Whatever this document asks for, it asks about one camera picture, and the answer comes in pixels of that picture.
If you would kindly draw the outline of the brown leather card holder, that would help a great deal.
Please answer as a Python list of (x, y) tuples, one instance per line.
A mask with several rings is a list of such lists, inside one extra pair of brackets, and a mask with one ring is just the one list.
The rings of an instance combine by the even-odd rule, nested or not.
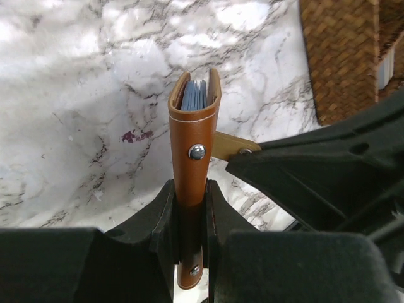
[(179, 207), (179, 265), (177, 283), (183, 290), (195, 287), (203, 274), (202, 217), (210, 158), (257, 152), (250, 140), (217, 131), (222, 98), (217, 69), (208, 80), (192, 80), (184, 72), (168, 100), (170, 144), (175, 195)]

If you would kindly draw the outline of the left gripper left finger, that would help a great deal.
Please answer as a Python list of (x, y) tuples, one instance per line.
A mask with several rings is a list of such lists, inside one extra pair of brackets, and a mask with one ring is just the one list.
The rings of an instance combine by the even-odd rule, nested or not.
[(167, 181), (154, 200), (104, 234), (106, 260), (95, 302), (172, 302), (175, 189)]

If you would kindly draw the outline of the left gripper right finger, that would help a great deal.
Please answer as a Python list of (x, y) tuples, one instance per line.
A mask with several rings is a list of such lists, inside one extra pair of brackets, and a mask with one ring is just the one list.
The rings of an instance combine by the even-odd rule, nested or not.
[(358, 234), (262, 232), (206, 185), (211, 302), (393, 302), (379, 249)]

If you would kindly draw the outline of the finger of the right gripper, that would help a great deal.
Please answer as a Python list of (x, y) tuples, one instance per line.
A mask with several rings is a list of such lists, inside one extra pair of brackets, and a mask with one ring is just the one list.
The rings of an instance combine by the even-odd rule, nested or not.
[(403, 226), (403, 92), (356, 116), (232, 157), (227, 172), (303, 226), (384, 234)]

